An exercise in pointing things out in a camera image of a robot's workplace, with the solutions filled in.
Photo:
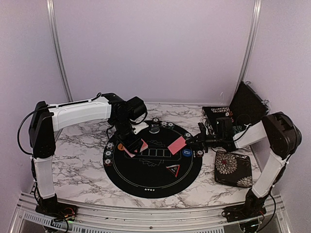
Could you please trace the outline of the red triangle all-in marker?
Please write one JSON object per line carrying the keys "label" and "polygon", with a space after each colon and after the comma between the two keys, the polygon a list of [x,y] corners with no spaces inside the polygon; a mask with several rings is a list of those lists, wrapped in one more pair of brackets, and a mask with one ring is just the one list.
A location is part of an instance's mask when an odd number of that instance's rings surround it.
{"label": "red triangle all-in marker", "polygon": [[177,178],[180,170],[180,165],[166,166],[166,169]]}

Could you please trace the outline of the red playing card deck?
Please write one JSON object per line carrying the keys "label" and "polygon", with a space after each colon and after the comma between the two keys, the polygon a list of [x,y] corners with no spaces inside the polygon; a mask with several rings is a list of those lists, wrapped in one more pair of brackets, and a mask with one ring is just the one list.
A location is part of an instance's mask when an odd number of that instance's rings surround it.
{"label": "red playing card deck", "polygon": [[134,158],[136,155],[140,155],[146,149],[148,149],[148,144],[143,139],[140,139],[133,146],[124,147],[125,153],[130,158]]}

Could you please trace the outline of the blue small blind button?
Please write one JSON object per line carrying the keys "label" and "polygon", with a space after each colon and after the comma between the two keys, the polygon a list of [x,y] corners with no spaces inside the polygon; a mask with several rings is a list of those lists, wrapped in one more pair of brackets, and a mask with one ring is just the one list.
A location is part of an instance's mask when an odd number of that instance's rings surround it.
{"label": "blue small blind button", "polygon": [[192,150],[190,150],[190,149],[183,149],[182,150],[182,155],[184,157],[190,158],[190,157],[193,156],[193,153],[192,153]]}

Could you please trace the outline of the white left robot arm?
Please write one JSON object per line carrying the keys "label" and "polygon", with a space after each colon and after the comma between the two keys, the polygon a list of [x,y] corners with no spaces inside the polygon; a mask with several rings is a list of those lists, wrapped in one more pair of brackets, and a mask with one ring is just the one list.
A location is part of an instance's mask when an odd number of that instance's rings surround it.
{"label": "white left robot arm", "polygon": [[51,216],[61,212],[54,188],[52,162],[67,128],[92,121],[103,121],[115,129],[116,138],[130,153],[142,150],[139,127],[147,116],[147,107],[139,97],[123,100],[115,93],[68,103],[47,104],[40,101],[30,114],[29,141],[39,206]]}

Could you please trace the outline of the black dealer button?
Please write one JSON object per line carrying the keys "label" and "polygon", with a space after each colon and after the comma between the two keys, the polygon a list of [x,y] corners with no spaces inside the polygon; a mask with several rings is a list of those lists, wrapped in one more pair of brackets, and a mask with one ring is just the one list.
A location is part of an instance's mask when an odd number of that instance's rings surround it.
{"label": "black dealer button", "polygon": [[157,125],[152,125],[149,129],[149,132],[152,134],[159,133],[159,131],[160,131],[160,127]]}

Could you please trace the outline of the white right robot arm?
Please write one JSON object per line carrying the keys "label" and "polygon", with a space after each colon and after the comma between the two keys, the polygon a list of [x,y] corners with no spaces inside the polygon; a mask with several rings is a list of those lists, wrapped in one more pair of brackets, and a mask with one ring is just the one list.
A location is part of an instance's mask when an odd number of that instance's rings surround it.
{"label": "white right robot arm", "polygon": [[212,147],[222,147],[227,151],[246,147],[258,149],[262,146],[267,153],[262,161],[257,152],[257,160],[261,166],[261,174],[249,192],[249,198],[241,206],[244,217],[252,217],[259,208],[257,200],[266,198],[282,174],[289,160],[302,142],[302,134],[293,120],[284,112],[265,115],[255,124],[248,124],[244,130],[234,134],[232,121],[229,117],[216,119],[218,129],[214,134],[207,133],[204,123],[199,123],[200,132],[187,139],[186,144],[206,151]]}

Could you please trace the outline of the orange big blind button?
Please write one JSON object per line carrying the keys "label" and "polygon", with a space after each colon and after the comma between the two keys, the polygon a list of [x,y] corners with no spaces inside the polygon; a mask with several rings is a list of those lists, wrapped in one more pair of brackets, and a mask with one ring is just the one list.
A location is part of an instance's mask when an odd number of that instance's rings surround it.
{"label": "orange big blind button", "polygon": [[123,144],[122,144],[122,143],[119,143],[119,144],[118,144],[118,149],[119,149],[119,150],[124,150],[124,147],[123,147]]}

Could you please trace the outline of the red card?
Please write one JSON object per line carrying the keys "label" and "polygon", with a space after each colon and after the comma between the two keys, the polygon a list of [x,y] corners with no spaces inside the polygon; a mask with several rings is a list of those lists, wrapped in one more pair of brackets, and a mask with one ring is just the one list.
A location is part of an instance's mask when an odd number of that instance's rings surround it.
{"label": "red card", "polygon": [[183,147],[186,145],[187,145],[186,140],[184,139],[184,137],[180,136],[175,141],[173,141],[171,144],[169,144],[168,150],[171,152],[172,155],[175,155],[181,149],[183,149]]}

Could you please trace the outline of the grey chip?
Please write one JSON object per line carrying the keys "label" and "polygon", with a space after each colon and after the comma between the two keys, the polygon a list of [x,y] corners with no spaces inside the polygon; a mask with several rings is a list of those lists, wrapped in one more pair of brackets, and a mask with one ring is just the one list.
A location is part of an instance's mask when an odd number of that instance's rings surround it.
{"label": "grey chip", "polygon": [[168,122],[163,121],[163,122],[161,122],[161,126],[162,126],[162,127],[168,127],[169,125],[168,125]]}
{"label": "grey chip", "polygon": [[109,151],[113,151],[113,150],[114,150],[114,147],[115,147],[115,145],[114,145],[113,143],[111,143],[111,142],[109,142],[109,143],[106,145],[106,148],[107,148],[107,150],[109,150]]}

